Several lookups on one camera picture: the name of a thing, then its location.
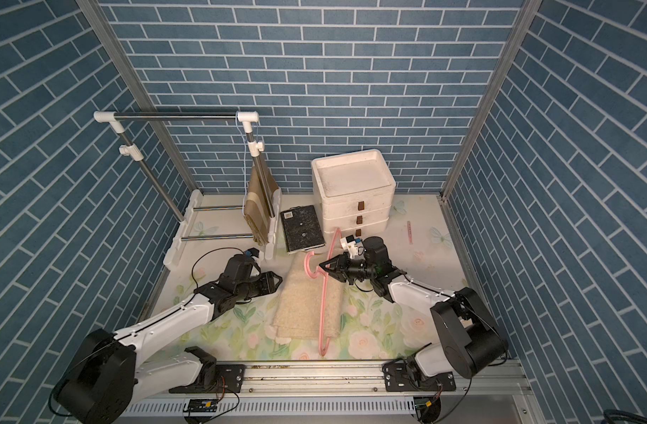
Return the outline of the beige brown plaid scarf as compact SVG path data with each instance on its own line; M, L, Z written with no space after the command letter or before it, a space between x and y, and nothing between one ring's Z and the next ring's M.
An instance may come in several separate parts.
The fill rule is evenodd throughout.
M255 242L263 247L268 243L271 223L269 207L260 184L255 166L251 167L248 193L244 201L243 215L252 231Z

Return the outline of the beige knitted cloth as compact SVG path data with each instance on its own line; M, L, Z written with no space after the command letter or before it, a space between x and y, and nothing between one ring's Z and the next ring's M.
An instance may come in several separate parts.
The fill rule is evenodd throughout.
M279 296L279 306L272 326L281 338L318 338L321 320L323 277L311 279L305 272L304 253L293 258L293 265ZM345 288L331 277L327 283L323 336L334 338L340 334L340 318Z

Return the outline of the pink plastic hanger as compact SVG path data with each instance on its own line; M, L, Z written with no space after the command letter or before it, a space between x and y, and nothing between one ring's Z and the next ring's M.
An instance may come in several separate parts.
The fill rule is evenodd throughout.
M318 324L318 352L323 358L326 358L331 347L332 339L335 339L340 334L340 318L341 318L341 299L343 291L341 289L334 289L332 292L332 299L329 299L329 275L326 271L317 266L315 269L310 263L315 256L314 251L307 252L304 258L304 271L307 277L315 282L318 281L322 284L321 301L320 301L320 316Z

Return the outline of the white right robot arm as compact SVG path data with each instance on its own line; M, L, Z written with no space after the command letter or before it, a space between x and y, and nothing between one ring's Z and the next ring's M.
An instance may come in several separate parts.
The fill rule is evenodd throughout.
M317 267L325 275L350 285L368 281L378 297L432 317L438 343L406 360L415 380L449 372L471 379L505 360L509 344L475 290L449 291L418 282L392 263L380 237L349 236L340 243L343 253Z

